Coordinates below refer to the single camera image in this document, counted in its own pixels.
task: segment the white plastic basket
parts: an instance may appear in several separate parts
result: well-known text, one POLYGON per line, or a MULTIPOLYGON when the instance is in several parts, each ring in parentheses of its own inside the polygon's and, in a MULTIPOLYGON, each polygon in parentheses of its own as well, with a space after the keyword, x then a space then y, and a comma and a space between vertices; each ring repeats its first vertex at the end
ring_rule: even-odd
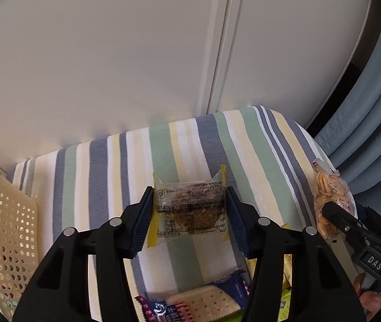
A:
POLYGON ((37 266, 37 205, 0 174, 0 311, 9 321, 37 266))

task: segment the cookie bag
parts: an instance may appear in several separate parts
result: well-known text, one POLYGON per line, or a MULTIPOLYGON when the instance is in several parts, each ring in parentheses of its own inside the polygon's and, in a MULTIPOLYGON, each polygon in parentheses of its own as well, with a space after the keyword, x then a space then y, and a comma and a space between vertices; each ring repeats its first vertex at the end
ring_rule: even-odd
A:
POLYGON ((357 218, 356 204, 349 186, 337 170, 333 171, 325 162, 316 158, 313 161, 314 170, 314 212, 317 230, 327 240, 342 232, 322 215, 325 203, 333 201, 338 206, 357 218))
POLYGON ((222 165, 213 179, 188 183, 163 183, 153 174, 155 195, 148 246, 204 233, 223 233, 227 239, 225 170, 222 165))

